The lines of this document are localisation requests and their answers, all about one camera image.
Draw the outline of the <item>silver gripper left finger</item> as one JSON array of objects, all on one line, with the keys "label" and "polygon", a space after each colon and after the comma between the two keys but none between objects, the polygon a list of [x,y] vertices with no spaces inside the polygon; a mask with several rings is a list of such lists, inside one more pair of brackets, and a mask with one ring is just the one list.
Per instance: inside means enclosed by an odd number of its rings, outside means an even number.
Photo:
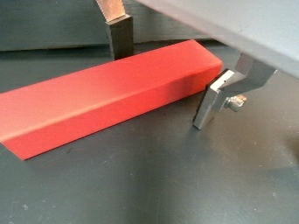
[{"label": "silver gripper left finger", "polygon": [[111,55],[121,60],[134,55],[134,18],[127,14],[123,0],[97,0],[106,19]]}]

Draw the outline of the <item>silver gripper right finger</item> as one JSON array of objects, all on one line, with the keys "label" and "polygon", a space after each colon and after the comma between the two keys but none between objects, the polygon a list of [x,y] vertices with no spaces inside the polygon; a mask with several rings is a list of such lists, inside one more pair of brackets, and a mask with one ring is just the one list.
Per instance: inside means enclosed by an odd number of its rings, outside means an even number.
[{"label": "silver gripper right finger", "polygon": [[202,130],[223,109],[239,112],[247,101],[243,93],[262,88],[275,72],[270,65],[242,53],[235,71],[225,69],[207,85],[193,125]]}]

